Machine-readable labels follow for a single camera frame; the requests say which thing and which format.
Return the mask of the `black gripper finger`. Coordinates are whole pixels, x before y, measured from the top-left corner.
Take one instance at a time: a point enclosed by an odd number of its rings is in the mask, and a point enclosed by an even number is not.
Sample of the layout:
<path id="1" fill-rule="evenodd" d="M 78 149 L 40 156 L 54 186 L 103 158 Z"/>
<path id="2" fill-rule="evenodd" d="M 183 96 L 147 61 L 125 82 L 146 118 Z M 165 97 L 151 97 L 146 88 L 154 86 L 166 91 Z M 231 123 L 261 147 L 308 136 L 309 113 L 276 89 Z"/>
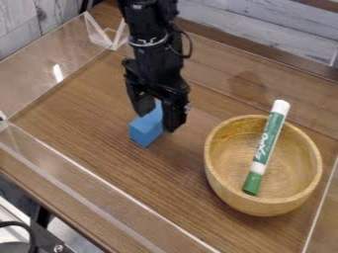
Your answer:
<path id="1" fill-rule="evenodd" d="M 134 110 L 142 118 L 155 109 L 155 97 L 149 93 L 147 87 L 133 80 L 127 80 L 126 85 Z"/>
<path id="2" fill-rule="evenodd" d="M 163 124 L 166 131 L 175 130 L 186 123 L 186 105 L 189 99 L 186 95 L 178 95 L 163 100 Z"/>

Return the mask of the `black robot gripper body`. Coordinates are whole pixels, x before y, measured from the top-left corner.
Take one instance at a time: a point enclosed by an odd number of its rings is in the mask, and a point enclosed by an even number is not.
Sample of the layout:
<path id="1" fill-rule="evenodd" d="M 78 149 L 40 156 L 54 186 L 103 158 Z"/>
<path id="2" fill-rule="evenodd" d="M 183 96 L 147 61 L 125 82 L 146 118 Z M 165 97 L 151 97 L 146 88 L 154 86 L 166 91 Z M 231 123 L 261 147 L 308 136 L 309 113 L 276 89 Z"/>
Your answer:
<path id="1" fill-rule="evenodd" d="M 130 37 L 129 46 L 135 56 L 123 60 L 126 81 L 146 86 L 149 93 L 162 101 L 178 95 L 186 95 L 189 99 L 190 87 L 181 70 L 191 53 L 183 53 L 182 36 L 165 36 L 149 41 Z"/>

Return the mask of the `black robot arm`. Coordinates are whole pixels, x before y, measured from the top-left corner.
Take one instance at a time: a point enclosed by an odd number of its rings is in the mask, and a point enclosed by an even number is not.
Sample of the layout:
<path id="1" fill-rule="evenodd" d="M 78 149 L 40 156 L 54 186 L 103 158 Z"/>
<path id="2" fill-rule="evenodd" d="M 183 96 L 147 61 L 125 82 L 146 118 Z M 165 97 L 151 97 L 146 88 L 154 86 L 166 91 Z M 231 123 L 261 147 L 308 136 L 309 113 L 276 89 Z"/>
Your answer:
<path id="1" fill-rule="evenodd" d="M 190 86 L 181 76 L 193 41 L 177 24 L 178 0 L 118 0 L 129 26 L 134 58 L 126 58 L 126 86 L 139 117 L 162 101 L 163 127 L 174 132 L 187 118 Z"/>

